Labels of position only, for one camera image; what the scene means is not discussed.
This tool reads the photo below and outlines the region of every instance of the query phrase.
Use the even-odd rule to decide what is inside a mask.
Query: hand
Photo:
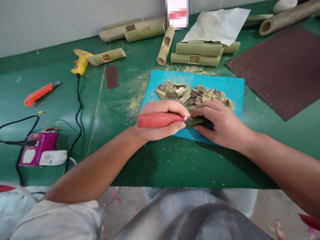
[[[143,113],[154,113],[154,112],[174,112],[180,114],[182,117],[189,117],[190,113],[188,110],[173,100],[164,100],[156,102],[148,102],[141,110]],[[170,125],[162,128],[138,128],[134,126],[135,132],[139,137],[144,141],[157,141],[162,138],[171,136],[177,133],[180,129],[186,127],[186,124],[183,122],[174,122]]]
[[[212,142],[236,151],[247,147],[253,131],[244,125],[234,113],[217,99],[201,103],[192,117],[204,116],[214,124],[213,131],[197,125],[198,130]]]

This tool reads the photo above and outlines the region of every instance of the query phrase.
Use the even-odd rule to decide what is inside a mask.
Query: green table
[[[251,8],[251,15],[269,13],[276,1],[266,1],[242,6]],[[192,26],[198,14],[192,15]],[[300,22],[309,31],[320,35],[319,22],[309,18]],[[176,31],[171,47],[187,31]],[[77,56],[73,49],[79,48],[93,54],[110,49],[123,48],[127,57],[107,66],[117,65],[119,87],[106,90],[105,66],[88,66],[81,78],[80,94],[84,109],[81,112],[83,135],[76,144],[72,157],[78,162],[94,152],[121,131],[135,122],[149,78],[153,69],[190,71],[211,76],[236,77],[225,65],[264,40],[258,30],[242,30],[237,38],[241,42],[235,55],[223,55],[216,68],[195,69],[194,65],[156,63],[163,36],[127,43],[125,39],[106,44],[99,37],[83,39],[50,48],[0,59],[0,125],[40,115],[36,128],[57,127],[59,137],[56,149],[68,150],[79,133],[75,123],[78,110],[76,76],[70,70]],[[23,101],[31,92],[55,81],[62,85],[47,94],[36,106],[25,107]],[[267,104],[247,86],[244,90],[243,122],[251,129],[320,158],[318,136],[320,135],[320,101],[284,122]],[[8,126],[0,131],[1,140],[24,139],[33,120]],[[0,145],[0,180],[18,182],[15,170],[18,146]],[[52,185],[64,171],[65,165],[53,167],[21,167],[27,185]],[[277,188],[277,185],[241,154],[222,147],[195,141],[169,137],[143,146],[124,166],[113,185],[153,187],[211,187],[211,188]]]

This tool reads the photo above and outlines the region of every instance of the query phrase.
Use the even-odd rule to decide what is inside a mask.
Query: yellow glue gun
[[[79,73],[80,76],[82,76],[89,64],[88,57],[93,56],[93,54],[82,51],[80,49],[75,49],[74,53],[79,57],[79,59],[75,61],[77,65],[74,67],[74,69],[71,70],[71,72],[73,72],[74,74]]]

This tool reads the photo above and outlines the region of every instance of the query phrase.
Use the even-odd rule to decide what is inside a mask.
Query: red handle
[[[31,93],[26,99],[24,100],[24,105],[27,107],[32,107],[35,101],[43,97],[46,93],[52,91],[53,83],[49,83],[48,85],[38,89],[37,91]]]
[[[140,128],[160,128],[173,122],[184,122],[184,117],[175,113],[145,113],[136,118],[136,125]]]

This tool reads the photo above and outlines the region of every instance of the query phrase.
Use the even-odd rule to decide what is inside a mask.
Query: blue paper
[[[218,91],[224,92],[226,97],[230,98],[235,106],[233,113],[241,119],[244,91],[244,79],[242,78],[211,77],[194,73],[153,70],[141,108],[147,102],[160,101],[155,90],[158,88],[159,83],[165,84],[167,80],[175,83],[187,84],[191,89],[200,85],[201,82],[205,88],[216,88]],[[182,129],[174,136],[215,145],[193,128]]]

